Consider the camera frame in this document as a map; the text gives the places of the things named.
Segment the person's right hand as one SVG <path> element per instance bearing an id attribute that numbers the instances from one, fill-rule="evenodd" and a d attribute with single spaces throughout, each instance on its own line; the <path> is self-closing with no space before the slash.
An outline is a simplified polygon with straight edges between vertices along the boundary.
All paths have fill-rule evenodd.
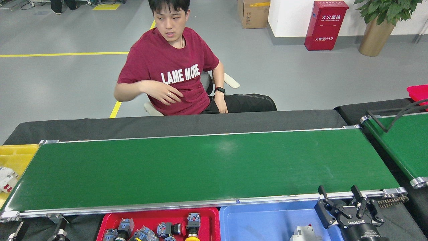
<path id="1" fill-rule="evenodd" d="M 184 97 L 179 90 L 171 85 L 153 80 L 144 81 L 143 92 L 165 105 L 182 102 L 181 98 Z"/>

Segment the person's left hand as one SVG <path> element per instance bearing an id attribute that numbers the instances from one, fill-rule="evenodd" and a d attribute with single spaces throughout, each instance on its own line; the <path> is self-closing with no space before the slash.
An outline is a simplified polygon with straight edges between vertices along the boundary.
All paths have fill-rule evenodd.
<path id="1" fill-rule="evenodd" d="M 225 95 L 223 92 L 220 92 L 220 91 L 215 92 L 214 102 L 216 103 L 216 106 L 217 106 L 220 114 L 229 113 L 227 105 L 226 105 L 226 101 L 225 101 Z"/>

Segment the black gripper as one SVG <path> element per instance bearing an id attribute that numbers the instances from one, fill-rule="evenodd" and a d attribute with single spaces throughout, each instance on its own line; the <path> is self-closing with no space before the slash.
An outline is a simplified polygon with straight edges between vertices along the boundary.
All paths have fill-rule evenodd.
<path id="1" fill-rule="evenodd" d="M 389 238 L 380 235 L 377 227 L 385 223 L 385 218 L 379 212 L 376 200 L 367 198 L 356 185 L 351 187 L 353 198 L 350 201 L 352 218 L 345 210 L 346 202 L 341 199 L 331 200 L 320 185 L 318 193 L 320 199 L 314 209 L 325 229 L 338 225 L 344 241 L 389 241 Z"/>

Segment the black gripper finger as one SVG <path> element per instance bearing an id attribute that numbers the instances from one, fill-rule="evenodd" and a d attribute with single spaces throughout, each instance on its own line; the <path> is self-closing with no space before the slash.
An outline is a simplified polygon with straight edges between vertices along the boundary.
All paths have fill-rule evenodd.
<path id="1" fill-rule="evenodd" d="M 67 233 L 65 231 L 66 224 L 59 223 L 55 228 L 55 233 L 52 235 L 48 241 L 70 241 L 69 238 L 67 238 Z"/>
<path id="2" fill-rule="evenodd" d="M 26 221 L 20 222 L 15 232 L 9 235 L 7 241 L 21 241 L 28 231 L 29 223 Z"/>

